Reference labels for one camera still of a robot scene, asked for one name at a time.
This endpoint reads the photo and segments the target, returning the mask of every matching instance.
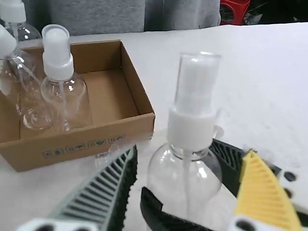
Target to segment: plastic bottle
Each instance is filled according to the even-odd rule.
[[[88,89],[74,73],[69,32],[63,26],[48,25],[42,30],[45,77],[41,93],[53,111],[57,131],[92,125]]]
[[[0,18],[17,42],[42,38],[38,30],[26,23],[25,5],[21,0],[0,0]]]
[[[23,64],[25,64],[31,70],[31,72],[35,73],[35,58],[20,50],[19,42],[35,40],[31,43],[31,46],[38,46],[41,45],[42,37],[38,30],[26,23],[26,11],[24,3],[21,0],[0,0],[0,18],[4,21],[5,29],[17,41],[14,55]]]
[[[182,54],[174,105],[169,110],[167,143],[153,154],[147,187],[163,211],[203,224],[206,203],[221,187],[221,168],[209,150],[216,112],[212,89],[220,56]]]
[[[40,80],[29,69],[27,59],[16,56],[16,40],[0,25],[0,90],[14,104],[30,129],[51,126],[51,116],[40,94]]]

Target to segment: ridged rubber pad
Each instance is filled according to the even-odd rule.
[[[162,212],[163,204],[146,187],[141,191],[140,208],[144,219],[153,231],[212,231]]]
[[[95,222],[100,231],[123,228],[131,185],[137,175],[134,146],[108,162],[93,177],[74,190],[50,214],[51,218]]]
[[[222,183],[236,197],[240,187],[243,150],[224,142],[213,140],[209,148],[217,157],[222,171]]]
[[[296,211],[276,176],[253,151],[243,158],[236,215],[286,230],[302,229]]]

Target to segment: printed symbols on box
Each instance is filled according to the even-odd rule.
[[[53,157],[52,151],[45,151],[42,153],[45,158]]]
[[[114,143],[120,139],[123,139],[125,137],[125,135],[119,135],[119,136],[115,136],[115,137],[109,137],[108,141],[109,143]]]
[[[63,155],[63,154],[64,154],[64,151],[63,151],[62,148],[59,148],[59,149],[54,150],[54,154],[55,154],[55,155]]]
[[[98,141],[90,141],[88,142],[88,147],[89,148],[96,148],[96,147],[101,147],[103,145],[106,144],[106,140],[102,139],[102,140],[98,140]]]
[[[64,151],[62,148],[58,148],[50,151],[44,151],[42,154],[45,158],[50,158],[57,155],[63,155]]]
[[[86,149],[86,145],[84,143],[81,143],[79,145],[76,146],[70,146],[70,147],[66,147],[66,151],[68,153],[74,153],[74,152],[78,152],[78,151],[82,151]]]

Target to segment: red object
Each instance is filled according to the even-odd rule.
[[[249,4],[250,0],[220,0],[220,24],[242,25]]]

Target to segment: spray bottle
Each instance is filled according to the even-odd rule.
[[[57,131],[68,131],[92,125],[88,88],[74,73],[69,32],[60,25],[48,25],[42,30],[43,64],[46,77],[41,94],[52,110]]]
[[[31,72],[35,73],[35,58],[20,50],[19,42],[33,40],[31,45],[38,46],[41,45],[41,35],[33,26],[26,23],[24,3],[21,0],[0,0],[0,18],[4,21],[5,29],[16,39],[17,46],[14,55]]]
[[[17,42],[41,39],[38,30],[26,23],[25,5],[21,0],[0,0],[0,18]]]
[[[206,203],[221,187],[221,168],[209,150],[216,112],[211,98],[220,56],[182,54],[167,143],[152,156],[147,187],[163,211],[203,224]]]
[[[40,94],[41,81],[16,56],[16,40],[0,25],[0,91],[15,106],[27,128],[51,126],[51,115]]]

